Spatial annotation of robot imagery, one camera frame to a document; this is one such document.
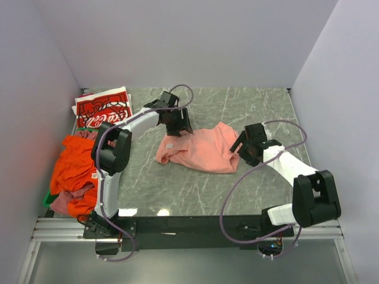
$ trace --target white wall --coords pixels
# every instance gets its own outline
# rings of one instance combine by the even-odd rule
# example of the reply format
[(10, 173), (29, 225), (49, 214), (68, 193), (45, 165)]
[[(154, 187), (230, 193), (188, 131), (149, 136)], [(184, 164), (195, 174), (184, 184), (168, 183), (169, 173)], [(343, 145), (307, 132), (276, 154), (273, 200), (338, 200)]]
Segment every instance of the white wall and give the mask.
[(23, 264), (79, 88), (31, 1), (2, 1), (0, 39), (0, 282), (9, 284)]
[(340, 0), (292, 89), (312, 163), (335, 175), (361, 283), (379, 269), (379, 2)]
[(33, 0), (81, 87), (292, 87), (337, 0)]

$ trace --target green object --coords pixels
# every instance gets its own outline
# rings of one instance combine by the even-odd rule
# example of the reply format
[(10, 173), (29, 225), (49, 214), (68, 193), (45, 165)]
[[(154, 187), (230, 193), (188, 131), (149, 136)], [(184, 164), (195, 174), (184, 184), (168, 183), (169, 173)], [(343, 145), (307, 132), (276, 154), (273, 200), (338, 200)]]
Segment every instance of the green object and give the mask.
[(78, 130), (88, 130), (89, 132), (99, 131), (99, 129), (96, 129), (96, 128), (85, 128), (85, 127), (79, 127)]
[(53, 203), (53, 201), (58, 197), (57, 195), (51, 195), (50, 191), (46, 194), (45, 198), (43, 199), (43, 206), (46, 208), (50, 208), (50, 204)]

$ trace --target clothing pile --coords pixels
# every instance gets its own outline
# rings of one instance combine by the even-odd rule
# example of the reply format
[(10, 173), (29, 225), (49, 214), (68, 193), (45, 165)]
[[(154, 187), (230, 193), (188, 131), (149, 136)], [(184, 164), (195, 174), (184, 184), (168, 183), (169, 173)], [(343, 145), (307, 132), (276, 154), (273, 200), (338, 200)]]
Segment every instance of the clothing pile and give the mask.
[(51, 195), (59, 194), (50, 205), (54, 212), (77, 218), (95, 208), (98, 182), (91, 151), (96, 136), (96, 131), (85, 130), (63, 140), (66, 148), (55, 164), (50, 182)]

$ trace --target fabric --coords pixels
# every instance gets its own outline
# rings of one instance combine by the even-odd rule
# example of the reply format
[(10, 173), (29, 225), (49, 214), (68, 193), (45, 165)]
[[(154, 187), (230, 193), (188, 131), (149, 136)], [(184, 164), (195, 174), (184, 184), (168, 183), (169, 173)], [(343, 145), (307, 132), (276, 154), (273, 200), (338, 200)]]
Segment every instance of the fabric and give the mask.
[(61, 191), (77, 191), (89, 183), (97, 188), (97, 174), (91, 151), (94, 141), (68, 135), (62, 142), (66, 148), (55, 164), (50, 191), (52, 195)]
[(80, 215), (89, 215), (95, 209), (97, 201), (97, 187), (84, 193), (83, 198), (75, 198), (67, 204), (67, 211), (70, 216), (77, 218)]
[(132, 115), (125, 86), (75, 99), (76, 125), (98, 128), (103, 121), (115, 123)]
[(182, 137), (166, 135), (156, 160), (162, 164), (172, 161), (204, 172), (235, 173), (239, 156), (229, 149), (237, 138), (237, 131), (222, 122), (213, 129), (195, 130)]
[(94, 188), (94, 184), (90, 183), (77, 191), (61, 191), (59, 196), (53, 201), (53, 203), (50, 204), (50, 208), (54, 212), (70, 215), (68, 211), (69, 203), (74, 199), (77, 200), (74, 203), (78, 203), (78, 201), (83, 200), (84, 194), (92, 188)]
[(80, 131), (77, 131), (74, 134), (74, 136), (75, 137), (82, 137), (82, 138), (85, 138), (85, 139), (88, 139), (88, 140), (96, 140), (97, 134), (98, 133), (96, 131), (90, 132), (88, 130), (80, 130)]

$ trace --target coca-cola logo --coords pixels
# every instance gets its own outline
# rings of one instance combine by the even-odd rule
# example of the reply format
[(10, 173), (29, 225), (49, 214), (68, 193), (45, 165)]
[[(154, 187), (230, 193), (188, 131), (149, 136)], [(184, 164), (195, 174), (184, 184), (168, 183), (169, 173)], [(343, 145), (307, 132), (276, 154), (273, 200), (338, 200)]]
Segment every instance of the coca-cola logo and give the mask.
[(76, 104), (77, 126), (98, 128), (104, 121), (115, 123), (131, 116), (126, 92), (104, 95)]
[(122, 113), (118, 114), (116, 112), (111, 112), (109, 114), (102, 114), (102, 115), (96, 115), (94, 117), (90, 117), (86, 120), (86, 127), (87, 128), (98, 128), (100, 127), (100, 124), (104, 121), (115, 123), (118, 121), (123, 120), (127, 115), (127, 111), (123, 111)]

